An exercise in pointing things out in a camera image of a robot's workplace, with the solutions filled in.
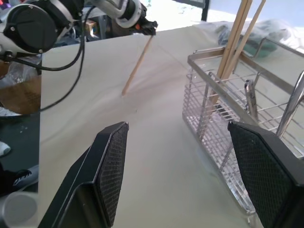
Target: metal wire basket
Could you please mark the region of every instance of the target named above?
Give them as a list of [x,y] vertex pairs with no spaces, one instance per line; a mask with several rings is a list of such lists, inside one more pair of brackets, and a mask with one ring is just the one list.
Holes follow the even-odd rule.
[[[185,86],[183,119],[211,158],[238,204],[250,215],[255,213],[255,208],[240,176],[227,130],[228,122],[242,121],[273,132],[284,122],[284,126],[280,125],[284,133],[282,140],[298,158],[304,157],[300,138],[303,137],[304,122],[301,115],[295,115],[293,119],[289,116],[290,120],[286,121],[283,115],[286,115],[285,110],[290,101],[277,101],[276,94],[284,94],[289,98],[294,92],[294,86],[259,66],[246,53],[241,54],[232,75],[226,80],[220,80],[216,73],[224,50],[216,48],[198,51],[189,56],[188,63],[192,68]],[[248,79],[255,82],[258,121],[248,113],[244,91],[244,83]],[[300,104],[297,113],[303,113],[303,104]]]

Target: plastic bag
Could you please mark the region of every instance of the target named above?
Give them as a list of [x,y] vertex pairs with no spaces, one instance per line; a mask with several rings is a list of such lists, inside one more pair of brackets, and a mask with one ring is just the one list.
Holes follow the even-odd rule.
[[[250,21],[245,22],[243,30],[241,32],[240,40],[243,38],[243,35],[249,27]],[[224,46],[227,44],[229,35],[233,22],[213,22],[208,25],[202,23],[199,25],[202,29],[207,29],[209,31],[217,34],[218,44]],[[288,23],[282,20],[265,20],[255,24],[248,41],[244,47],[244,50],[251,55],[254,55],[257,52],[257,49],[263,38],[268,37],[277,42],[281,42],[287,46],[294,44],[294,41],[298,39],[295,35],[296,30],[291,27]],[[264,42],[257,57],[267,57],[270,53],[274,52],[278,46],[271,42]]]
[[[39,64],[42,60],[42,55],[24,57],[21,59],[34,64]],[[0,80],[0,89],[13,86],[21,82],[29,81],[37,76],[38,73],[35,68],[21,63],[12,62],[9,66],[9,71]]]

